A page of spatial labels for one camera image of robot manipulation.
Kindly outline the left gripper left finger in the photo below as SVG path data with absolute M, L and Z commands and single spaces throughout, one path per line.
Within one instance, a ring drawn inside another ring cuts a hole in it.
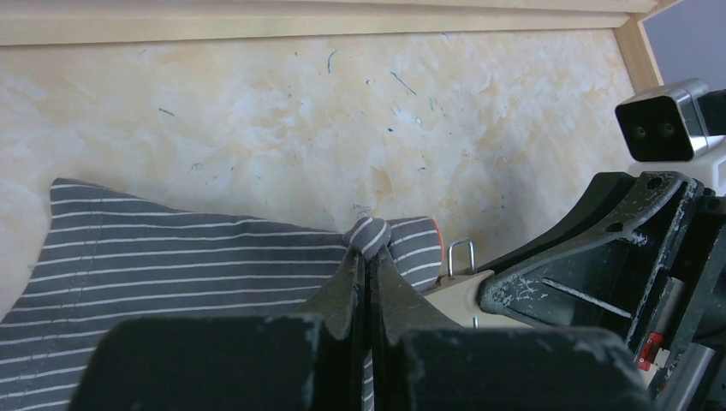
M 73 410 L 359 410 L 365 270 L 349 251 L 297 311 L 270 317 L 143 318 L 113 327 Z

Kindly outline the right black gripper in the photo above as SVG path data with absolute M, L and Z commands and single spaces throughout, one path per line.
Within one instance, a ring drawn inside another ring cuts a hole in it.
M 725 199 L 677 172 L 592 178 L 486 264 L 477 303 L 531 326 L 486 382 L 495 410 L 722 410 Z

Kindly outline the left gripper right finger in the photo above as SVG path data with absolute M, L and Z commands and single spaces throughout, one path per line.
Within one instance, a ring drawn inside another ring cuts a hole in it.
M 377 410 L 652 410 L 632 355 L 599 328 L 467 328 L 382 249 L 369 265 Z

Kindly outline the wooden clip hanger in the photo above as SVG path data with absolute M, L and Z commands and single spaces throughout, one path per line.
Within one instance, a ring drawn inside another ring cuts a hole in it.
M 454 271 L 454 251 L 458 246 L 467 247 L 468 267 Z M 484 312 L 479 306 L 479 289 L 490 277 L 492 270 L 477 271 L 475 246 L 470 239 L 451 242 L 446 248 L 446 273 L 437 280 L 434 289 L 424 293 L 425 298 L 441 313 L 470 328 L 529 328 L 522 322 L 499 314 Z

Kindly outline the grey striped underwear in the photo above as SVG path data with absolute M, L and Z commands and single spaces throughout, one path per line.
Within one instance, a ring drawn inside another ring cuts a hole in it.
M 1 323 L 4 410 L 64 410 L 99 340 L 122 321 L 290 313 L 350 247 L 368 256 L 387 247 L 421 292 L 444 259 L 430 217 L 363 217 L 339 233 L 179 211 L 62 178 L 50 200 L 38 261 Z

